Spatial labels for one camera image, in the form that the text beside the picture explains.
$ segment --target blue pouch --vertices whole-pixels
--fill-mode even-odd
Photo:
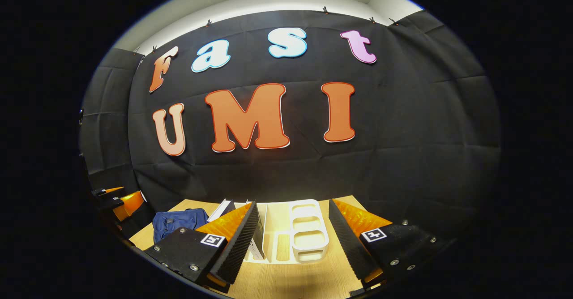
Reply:
[[[157,243],[171,232],[182,227],[195,230],[207,223],[204,209],[187,209],[180,212],[157,212],[153,218],[153,242]]]

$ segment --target orange letter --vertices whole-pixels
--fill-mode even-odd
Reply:
[[[258,138],[254,141],[257,148],[264,150],[288,146],[291,141],[282,131],[281,115],[281,99],[286,91],[286,87],[278,83],[260,85],[252,94],[247,111],[243,111],[229,90],[209,93],[205,103],[211,106],[213,113],[213,151],[235,150],[235,143],[229,140],[227,127],[243,149],[249,148],[257,124]]]
[[[176,56],[178,50],[179,48],[175,46],[155,61],[155,70],[153,71],[153,79],[151,81],[149,93],[159,89],[161,84],[163,84],[163,78],[161,77],[161,74],[167,73],[169,64],[171,64],[171,57]]]
[[[340,142],[354,138],[354,129],[350,128],[350,95],[354,87],[335,81],[321,88],[328,96],[328,131],[324,133],[324,140]]]
[[[178,156],[185,151],[185,132],[183,132],[183,120],[181,113],[184,110],[182,103],[174,104],[169,108],[169,114],[173,117],[173,128],[175,129],[175,143],[172,144],[167,139],[165,132],[165,110],[153,112],[153,121],[155,121],[155,130],[157,131],[157,140],[161,149],[166,154]]]

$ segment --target white container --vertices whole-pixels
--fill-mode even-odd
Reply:
[[[314,199],[291,201],[289,216],[295,260],[299,263],[322,260],[328,247],[328,233],[319,202]]]

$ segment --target light blue letter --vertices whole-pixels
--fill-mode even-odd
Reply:
[[[209,67],[222,67],[231,59],[231,56],[227,54],[228,49],[229,42],[224,39],[215,40],[199,48],[197,51],[199,57],[191,64],[191,70],[195,73],[199,73],[207,70]]]
[[[275,45],[269,46],[269,53],[276,57],[297,57],[307,51],[307,33],[300,28],[277,28],[271,30],[267,36],[269,42]]]

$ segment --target table surface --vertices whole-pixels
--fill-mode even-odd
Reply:
[[[336,199],[364,209],[354,196]],[[319,201],[330,239],[323,260],[295,265],[243,262],[229,293],[219,293],[236,299],[345,299],[350,297],[350,291],[362,288],[362,283],[354,275],[328,219],[328,201]],[[211,215],[218,205],[218,203],[184,200],[170,211],[201,208],[207,215]],[[139,249],[146,250],[153,245],[153,225],[150,223],[145,226],[129,240]]]

